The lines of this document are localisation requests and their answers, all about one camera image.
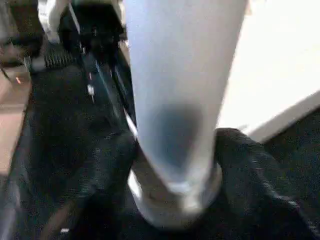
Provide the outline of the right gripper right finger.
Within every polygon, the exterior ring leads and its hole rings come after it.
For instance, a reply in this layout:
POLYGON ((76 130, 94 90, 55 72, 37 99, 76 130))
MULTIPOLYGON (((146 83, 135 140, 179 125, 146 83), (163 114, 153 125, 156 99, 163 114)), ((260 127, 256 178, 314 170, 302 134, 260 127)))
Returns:
POLYGON ((215 159, 242 231, 259 240, 318 240, 320 217, 264 146, 235 128, 218 128, 215 159))

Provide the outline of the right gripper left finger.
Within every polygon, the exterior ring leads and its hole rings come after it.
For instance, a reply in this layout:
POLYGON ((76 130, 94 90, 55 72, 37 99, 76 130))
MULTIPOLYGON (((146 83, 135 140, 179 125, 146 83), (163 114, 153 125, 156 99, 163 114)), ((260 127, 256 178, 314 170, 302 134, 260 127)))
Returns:
POLYGON ((75 150, 67 178, 54 180, 54 207, 39 239, 114 240, 137 142, 130 130, 117 129, 87 135, 75 150))

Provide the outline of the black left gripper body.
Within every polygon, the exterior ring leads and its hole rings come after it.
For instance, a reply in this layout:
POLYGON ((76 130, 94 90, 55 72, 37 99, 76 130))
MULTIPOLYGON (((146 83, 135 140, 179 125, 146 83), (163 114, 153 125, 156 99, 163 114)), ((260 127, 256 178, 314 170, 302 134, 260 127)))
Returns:
POLYGON ((40 0, 37 9, 46 39, 64 49, 31 57, 31 73, 63 68, 82 54, 98 58, 127 39, 121 0, 40 0))

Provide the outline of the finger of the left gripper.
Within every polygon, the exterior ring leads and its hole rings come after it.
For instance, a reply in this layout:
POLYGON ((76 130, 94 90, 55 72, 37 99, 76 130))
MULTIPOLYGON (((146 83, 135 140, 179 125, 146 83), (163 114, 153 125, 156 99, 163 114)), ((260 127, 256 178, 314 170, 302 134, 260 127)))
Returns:
POLYGON ((92 101, 107 117, 112 128, 125 129, 125 110, 114 66, 101 61, 93 53, 81 55, 82 67, 87 77, 87 89, 92 101))
POLYGON ((130 131, 135 138, 138 137, 136 111, 133 94, 132 76, 130 64, 126 58, 125 52, 118 44, 114 50, 114 66, 112 70, 115 73, 115 83, 119 91, 121 103, 123 106, 125 119, 130 131))

